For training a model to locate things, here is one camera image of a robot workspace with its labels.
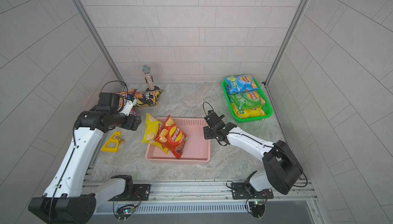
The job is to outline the yellow chips bag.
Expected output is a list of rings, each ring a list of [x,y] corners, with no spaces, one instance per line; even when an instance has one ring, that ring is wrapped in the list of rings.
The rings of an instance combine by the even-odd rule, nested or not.
[[[142,143],[148,143],[150,145],[153,145],[159,148],[165,154],[167,154],[168,148],[163,147],[158,141],[156,141],[163,128],[164,124],[161,121],[155,119],[153,116],[147,113],[145,121],[145,133],[142,139]]]
[[[231,104],[232,110],[235,114],[236,117],[240,119],[246,119],[246,118],[251,118],[251,117],[259,117],[259,116],[265,116],[265,112],[261,107],[255,107],[252,109],[247,109],[247,110],[238,110],[237,107],[234,104]]]

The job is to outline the black snack bag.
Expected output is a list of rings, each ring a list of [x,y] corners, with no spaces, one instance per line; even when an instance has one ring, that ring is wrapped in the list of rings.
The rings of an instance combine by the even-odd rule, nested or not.
[[[161,89],[136,92],[134,94],[134,98],[136,100],[136,104],[134,106],[137,108],[156,106],[162,92],[163,90]]]

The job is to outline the magenta chips bag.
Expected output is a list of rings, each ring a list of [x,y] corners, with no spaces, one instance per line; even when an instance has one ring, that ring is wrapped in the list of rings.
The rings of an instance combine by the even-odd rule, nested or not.
[[[129,115],[138,115],[138,113],[135,111],[134,108],[130,109],[130,106],[136,105],[135,97],[134,95],[136,94],[137,89],[130,89],[128,91],[123,91],[123,92],[118,92],[116,93],[117,95],[120,96],[119,100],[119,107],[118,107],[118,112],[121,112],[124,109],[124,105],[126,106],[126,111],[128,111]]]

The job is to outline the pink plastic basket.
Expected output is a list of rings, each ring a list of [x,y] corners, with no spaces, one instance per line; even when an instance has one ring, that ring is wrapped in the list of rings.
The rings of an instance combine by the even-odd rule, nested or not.
[[[204,138],[203,128],[207,126],[203,118],[173,118],[176,125],[187,134],[182,157],[177,159],[172,152],[164,153],[160,148],[149,144],[145,158],[155,163],[206,164],[210,160],[210,140]]]

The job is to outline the green plastic basket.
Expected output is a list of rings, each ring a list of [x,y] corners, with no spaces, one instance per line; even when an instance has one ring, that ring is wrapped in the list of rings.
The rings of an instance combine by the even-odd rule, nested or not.
[[[258,88],[259,88],[259,90],[257,90],[257,91],[260,92],[261,96],[262,96],[262,97],[264,98],[264,100],[265,100],[265,104],[262,105],[261,108],[264,110],[264,112],[265,112],[266,115],[265,115],[265,116],[259,116],[259,117],[251,117],[251,118],[246,118],[246,119],[240,119],[240,118],[238,118],[238,117],[235,116],[235,114],[234,114],[234,112],[233,112],[233,110],[232,110],[231,104],[233,104],[233,102],[232,102],[231,98],[229,97],[230,94],[228,94],[227,91],[226,91],[226,89],[225,89],[225,82],[224,82],[224,80],[222,81],[222,88],[223,88],[223,91],[224,91],[224,95],[225,95],[225,98],[226,98],[228,107],[229,107],[229,109],[230,109],[230,113],[231,113],[231,115],[233,116],[234,120],[235,120],[236,122],[238,122],[238,123],[251,122],[251,121],[261,120],[261,119],[264,119],[264,118],[269,118],[269,117],[272,115],[272,113],[273,113],[272,107],[271,107],[271,105],[269,104],[269,102],[268,102],[268,100],[267,100],[267,98],[266,98],[264,92],[262,91],[262,89],[261,89],[259,83],[258,83],[256,80],[255,80],[255,82],[256,82],[256,84],[257,84],[257,86],[258,86]]]

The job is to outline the red chips bag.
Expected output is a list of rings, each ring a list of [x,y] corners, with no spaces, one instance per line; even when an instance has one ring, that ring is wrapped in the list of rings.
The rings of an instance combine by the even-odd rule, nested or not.
[[[163,123],[163,127],[159,129],[154,141],[161,144],[163,148],[170,150],[177,159],[180,159],[187,141],[187,135],[169,115]]]

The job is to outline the green cucumber chips bag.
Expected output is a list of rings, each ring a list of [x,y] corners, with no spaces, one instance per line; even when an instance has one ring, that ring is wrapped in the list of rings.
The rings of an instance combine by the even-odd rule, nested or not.
[[[261,108],[265,104],[264,98],[259,91],[248,91],[229,96],[237,110]]]

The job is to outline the light blue chips bag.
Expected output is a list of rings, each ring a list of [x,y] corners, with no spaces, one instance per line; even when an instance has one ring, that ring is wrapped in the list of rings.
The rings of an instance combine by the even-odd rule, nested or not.
[[[259,90],[255,80],[250,74],[224,77],[225,89],[228,94],[238,94]]]

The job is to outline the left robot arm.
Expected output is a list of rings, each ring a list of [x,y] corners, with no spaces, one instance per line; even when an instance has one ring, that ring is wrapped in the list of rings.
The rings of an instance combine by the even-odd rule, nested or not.
[[[86,224],[108,200],[136,196],[130,175],[117,175],[88,194],[83,194],[82,189],[105,133],[116,127],[135,131],[140,124],[140,116],[124,112],[82,112],[74,124],[73,138],[58,172],[43,195],[31,199],[28,210],[47,224]]]

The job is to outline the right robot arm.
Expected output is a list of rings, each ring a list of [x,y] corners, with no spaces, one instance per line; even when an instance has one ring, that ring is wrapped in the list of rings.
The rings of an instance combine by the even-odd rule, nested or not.
[[[240,187],[232,186],[232,189],[244,192],[248,197],[270,189],[287,195],[303,174],[299,161],[283,141],[273,143],[259,139],[232,123],[209,125],[203,128],[203,132],[206,139],[215,139],[222,146],[239,147],[263,163],[264,172],[255,171]]]

